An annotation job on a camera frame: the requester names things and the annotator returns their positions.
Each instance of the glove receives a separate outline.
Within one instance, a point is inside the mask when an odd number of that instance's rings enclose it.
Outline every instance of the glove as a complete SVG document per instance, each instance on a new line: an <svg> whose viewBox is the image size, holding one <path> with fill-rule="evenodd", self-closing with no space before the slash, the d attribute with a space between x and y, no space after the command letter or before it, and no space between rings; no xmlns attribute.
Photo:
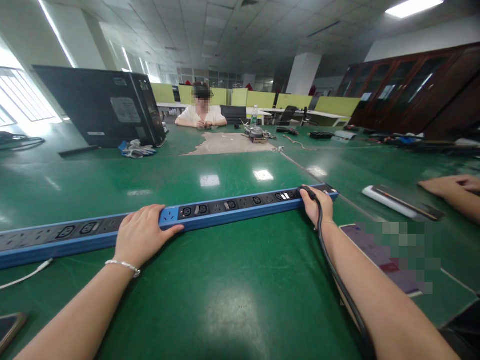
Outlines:
<svg viewBox="0 0 480 360"><path fill-rule="evenodd" d="M143 158L144 156L151 156L157 153L151 145L140 146L140 140L123 141L118 148L124 157L132 159Z"/></svg>

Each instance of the woman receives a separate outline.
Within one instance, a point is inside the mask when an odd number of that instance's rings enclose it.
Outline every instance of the woman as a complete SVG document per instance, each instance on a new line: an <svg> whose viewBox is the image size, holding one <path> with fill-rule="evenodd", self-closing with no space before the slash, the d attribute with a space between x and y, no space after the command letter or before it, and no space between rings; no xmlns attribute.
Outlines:
<svg viewBox="0 0 480 360"><path fill-rule="evenodd" d="M212 126L225 126L227 119L220 112L220 106L210 106L212 92L204 82L193 84L195 104L176 118L175 124L197 129L211 129Z"/></svg>

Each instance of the white cable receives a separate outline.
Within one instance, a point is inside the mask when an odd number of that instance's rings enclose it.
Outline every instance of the white cable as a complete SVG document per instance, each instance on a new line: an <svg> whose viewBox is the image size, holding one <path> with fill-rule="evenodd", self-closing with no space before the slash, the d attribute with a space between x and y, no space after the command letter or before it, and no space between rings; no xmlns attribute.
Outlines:
<svg viewBox="0 0 480 360"><path fill-rule="evenodd" d="M48 260L45 261L42 265L40 265L34 272L32 272L30 275L27 275L27 276L25 276L25 277L22 277L21 279L18 279L18 280L14 281L14 282L11 282L11 283L9 283L9 284L0 286L0 290L3 290L3 289L8 288L8 287L10 287L10 286L12 286L12 285L21 283L22 281L27 280L28 278L31 278L33 275L38 274L38 273L41 272L43 269L45 269L48 265L50 265L50 263L51 263L53 260L54 260L53 258L48 259Z"/></svg>

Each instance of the black cable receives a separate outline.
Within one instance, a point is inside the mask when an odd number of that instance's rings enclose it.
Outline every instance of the black cable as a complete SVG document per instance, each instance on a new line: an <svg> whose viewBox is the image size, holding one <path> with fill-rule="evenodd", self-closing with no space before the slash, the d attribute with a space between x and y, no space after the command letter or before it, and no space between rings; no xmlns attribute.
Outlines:
<svg viewBox="0 0 480 360"><path fill-rule="evenodd" d="M45 141L46 140L42 137L28 137L27 135L12 134L6 131L0 131L0 151L14 150L25 147L35 147L43 144Z"/></svg>
<svg viewBox="0 0 480 360"><path fill-rule="evenodd" d="M324 237L322 234L322 219L324 217L323 211L322 211L322 205L320 205L320 201L317 198L317 196L314 194L314 199L316 204L318 205L318 210L319 210L319 216L318 216L318 224L316 225L317 230L318 230L318 240L320 242L321 249L323 250L323 254L325 255L326 262L330 266L331 273L333 275L333 278L336 280L338 286L340 287L341 292L345 296L346 302L350 306L351 312L353 313L353 316L355 317L356 323L358 324L358 328L361 333L361 337L363 339L363 343L365 345L365 357L366 359L377 359L377 354L375 353L375 347L374 347L374 342L372 340L372 337L370 336L370 332L365 326L365 323L362 319L362 316L360 315L360 312L355 305L354 300L350 296L349 291L345 287L342 279L340 278L339 274L337 273L337 270L335 269L334 265L332 264L332 260L330 259L329 253L327 252L327 248L325 246L324 242Z"/></svg>

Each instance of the forearm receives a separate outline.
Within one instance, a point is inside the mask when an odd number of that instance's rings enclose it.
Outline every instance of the forearm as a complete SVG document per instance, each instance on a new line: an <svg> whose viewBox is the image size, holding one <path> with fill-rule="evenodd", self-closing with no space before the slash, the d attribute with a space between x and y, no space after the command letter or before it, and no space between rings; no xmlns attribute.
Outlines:
<svg viewBox="0 0 480 360"><path fill-rule="evenodd" d="M176 118L175 125L184 126L184 127L188 127L188 128L196 128L197 127L193 122L187 121L187 120L182 119L180 117Z"/></svg>
<svg viewBox="0 0 480 360"><path fill-rule="evenodd" d="M415 303L335 224L323 224L322 234L333 266L370 331L378 359L457 359Z"/></svg>
<svg viewBox="0 0 480 360"><path fill-rule="evenodd" d="M457 211L480 224L480 197L462 188L454 189L443 198Z"/></svg>
<svg viewBox="0 0 480 360"><path fill-rule="evenodd" d="M121 265L105 266L15 360L93 359L133 275Z"/></svg>

